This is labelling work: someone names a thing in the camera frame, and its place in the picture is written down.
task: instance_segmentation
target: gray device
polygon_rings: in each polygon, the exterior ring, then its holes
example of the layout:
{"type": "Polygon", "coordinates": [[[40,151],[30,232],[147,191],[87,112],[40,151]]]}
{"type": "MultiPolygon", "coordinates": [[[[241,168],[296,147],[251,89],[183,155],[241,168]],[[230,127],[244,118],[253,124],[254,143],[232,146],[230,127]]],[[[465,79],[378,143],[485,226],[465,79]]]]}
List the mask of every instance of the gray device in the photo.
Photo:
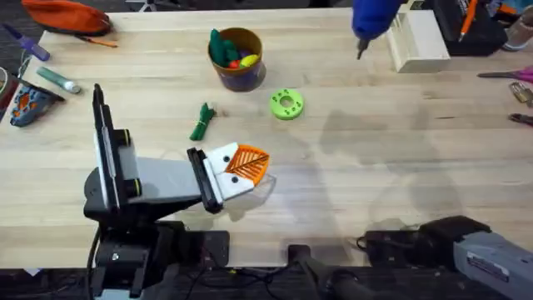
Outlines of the gray device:
{"type": "Polygon", "coordinates": [[[532,299],[533,253],[493,232],[475,232],[454,243],[457,270],[513,300],[532,299]]]}

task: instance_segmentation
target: wooden table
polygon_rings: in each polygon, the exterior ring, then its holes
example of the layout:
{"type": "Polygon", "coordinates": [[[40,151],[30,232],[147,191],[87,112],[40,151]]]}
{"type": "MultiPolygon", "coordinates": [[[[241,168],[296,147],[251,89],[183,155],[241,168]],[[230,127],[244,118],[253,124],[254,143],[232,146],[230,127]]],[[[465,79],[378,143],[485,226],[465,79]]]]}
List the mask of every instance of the wooden table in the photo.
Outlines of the wooden table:
{"type": "Polygon", "coordinates": [[[356,60],[351,9],[110,14],[120,47],[46,32],[46,66],[85,90],[70,95],[36,73],[25,78],[67,98],[38,122],[0,126],[0,267],[81,267],[97,224],[82,213],[96,166],[92,86],[137,154],[187,159],[189,147],[247,143],[271,154],[252,194],[210,215],[202,205],[170,216],[191,229],[231,233],[231,265],[283,264],[289,243],[308,243],[327,263],[363,264],[353,238],[464,214],[533,250],[533,131],[528,113],[480,71],[523,68],[533,49],[453,58],[438,74],[397,74],[385,38],[356,60]],[[266,78],[253,92],[227,91],[209,63],[212,28],[245,27],[263,41],[266,78]],[[293,121],[268,98],[296,88],[293,121]],[[188,139],[202,103],[219,115],[202,142],[188,139]]]}

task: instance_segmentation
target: pink scissors handle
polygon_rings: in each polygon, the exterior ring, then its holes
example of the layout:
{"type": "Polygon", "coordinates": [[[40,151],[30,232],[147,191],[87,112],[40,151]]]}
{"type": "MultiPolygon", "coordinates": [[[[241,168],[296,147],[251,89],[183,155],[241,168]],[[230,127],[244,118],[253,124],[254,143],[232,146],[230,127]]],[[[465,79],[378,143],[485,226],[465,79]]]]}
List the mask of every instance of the pink scissors handle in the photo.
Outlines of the pink scissors handle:
{"type": "Polygon", "coordinates": [[[526,67],[525,69],[516,72],[516,78],[533,83],[533,66],[526,67]]]}

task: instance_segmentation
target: orange pouch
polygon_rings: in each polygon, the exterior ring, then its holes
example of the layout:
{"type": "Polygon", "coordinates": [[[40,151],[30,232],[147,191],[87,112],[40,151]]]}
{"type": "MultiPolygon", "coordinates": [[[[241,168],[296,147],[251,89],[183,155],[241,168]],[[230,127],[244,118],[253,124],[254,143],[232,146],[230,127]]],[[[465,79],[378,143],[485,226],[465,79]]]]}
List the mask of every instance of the orange pouch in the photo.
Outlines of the orange pouch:
{"type": "Polygon", "coordinates": [[[111,31],[109,17],[96,8],[68,0],[22,0],[32,19],[52,33],[100,37],[111,31]]]}

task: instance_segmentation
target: orange pencil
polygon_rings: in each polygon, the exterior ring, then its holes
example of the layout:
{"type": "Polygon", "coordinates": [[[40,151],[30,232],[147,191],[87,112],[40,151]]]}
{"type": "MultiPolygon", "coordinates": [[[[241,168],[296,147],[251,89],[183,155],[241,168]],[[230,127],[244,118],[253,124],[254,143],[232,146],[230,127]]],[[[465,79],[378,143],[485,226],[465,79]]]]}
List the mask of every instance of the orange pencil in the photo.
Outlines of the orange pencil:
{"type": "Polygon", "coordinates": [[[463,27],[461,28],[461,35],[459,36],[459,43],[463,40],[465,35],[468,33],[468,30],[470,30],[470,25],[472,24],[472,21],[474,21],[474,16],[476,15],[476,6],[477,6],[477,0],[471,0],[470,4],[468,5],[468,12],[466,13],[466,19],[463,22],[463,27]]]}
{"type": "Polygon", "coordinates": [[[95,44],[98,44],[98,45],[102,45],[102,46],[106,46],[106,47],[110,47],[110,48],[117,48],[118,46],[116,45],[116,43],[114,42],[108,42],[108,41],[103,41],[103,40],[99,40],[99,39],[95,39],[95,38],[89,38],[89,37],[82,37],[82,36],[75,36],[76,38],[79,38],[81,39],[82,41],[85,41],[85,42],[90,42],[90,43],[95,43],[95,44]]]}

